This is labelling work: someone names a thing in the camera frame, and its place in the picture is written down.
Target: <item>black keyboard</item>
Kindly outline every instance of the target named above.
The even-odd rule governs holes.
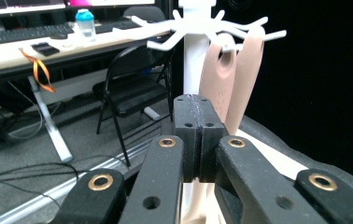
[[[38,26],[16,30],[0,31],[0,44],[22,40],[48,37],[57,34],[73,34],[74,30],[68,23],[59,25]]]
[[[120,18],[115,21],[101,21],[100,25],[95,26],[96,34],[103,34],[112,32],[113,28],[118,28],[121,30],[128,30],[140,27],[138,24],[127,18]]]

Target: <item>black backdrop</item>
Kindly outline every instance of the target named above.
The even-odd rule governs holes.
[[[288,31],[265,43],[246,115],[290,147],[353,174],[353,0],[253,0],[244,11],[218,0],[213,17],[220,9],[225,21],[267,16],[266,33]],[[173,72],[180,66],[176,57]]]

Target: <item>desk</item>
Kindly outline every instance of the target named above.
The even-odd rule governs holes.
[[[48,133],[62,162],[71,161],[73,156],[43,101],[40,89],[32,76],[32,64],[21,54],[20,48],[23,48],[28,55],[42,60],[48,68],[63,68],[82,61],[87,62],[103,58],[112,50],[145,45],[147,40],[140,39],[140,34],[147,33],[148,29],[153,32],[152,27],[140,27],[100,34],[96,36],[96,40],[93,42],[82,40],[79,33],[75,31],[65,40],[54,40],[46,37],[0,44],[0,81],[16,77],[28,77],[36,101],[45,118]],[[31,48],[31,45],[41,42],[48,42],[59,49],[60,52],[49,57],[40,55]]]

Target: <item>brass ring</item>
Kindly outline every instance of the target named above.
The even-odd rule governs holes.
[[[244,147],[246,145],[246,142],[237,138],[231,138],[229,141],[227,141],[227,143],[229,143],[229,145],[232,147]]]
[[[326,184],[323,184],[321,182],[318,181],[318,179],[323,179],[325,180]],[[325,176],[325,175],[320,175],[320,174],[311,174],[308,177],[308,180],[310,180],[310,182],[316,186],[319,189],[324,189],[327,191],[334,191],[337,190],[337,185],[334,182],[334,180],[332,180],[330,177]]]
[[[104,178],[106,182],[101,185],[95,184],[95,181],[98,179]],[[108,189],[113,183],[113,177],[111,175],[95,175],[92,177],[92,179],[89,181],[89,189],[99,191],[99,190],[104,190]]]
[[[163,138],[163,139],[160,139],[159,141],[159,145],[161,147],[173,147],[176,143],[177,143],[176,140],[172,138]]]

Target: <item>smartphone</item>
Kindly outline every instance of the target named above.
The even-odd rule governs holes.
[[[60,52],[59,49],[54,48],[52,45],[50,45],[49,43],[46,43],[46,42],[34,44],[34,45],[32,45],[32,48],[36,52],[38,52],[44,56],[50,56],[52,54]]]

